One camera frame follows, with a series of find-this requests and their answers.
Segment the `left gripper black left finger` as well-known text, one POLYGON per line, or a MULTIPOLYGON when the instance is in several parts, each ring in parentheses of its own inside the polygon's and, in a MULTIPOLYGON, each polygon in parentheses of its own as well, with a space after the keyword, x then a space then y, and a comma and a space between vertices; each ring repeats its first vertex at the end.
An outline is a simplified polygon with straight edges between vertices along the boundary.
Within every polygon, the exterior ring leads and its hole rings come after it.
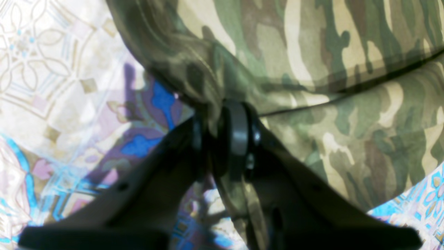
POLYGON ((194 115, 140 165, 57 223, 28 226, 21 250, 167 250, 182 198, 203 176, 203 119, 194 115))

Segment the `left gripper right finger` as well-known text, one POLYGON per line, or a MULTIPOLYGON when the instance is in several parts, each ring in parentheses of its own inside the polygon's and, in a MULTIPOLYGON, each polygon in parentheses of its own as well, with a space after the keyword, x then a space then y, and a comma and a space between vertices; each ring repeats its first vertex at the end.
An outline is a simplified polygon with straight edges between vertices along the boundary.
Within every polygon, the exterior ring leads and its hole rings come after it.
POLYGON ((418 250, 415 229, 366 215, 294 158, 255 109, 225 101, 213 176, 251 250, 418 250))

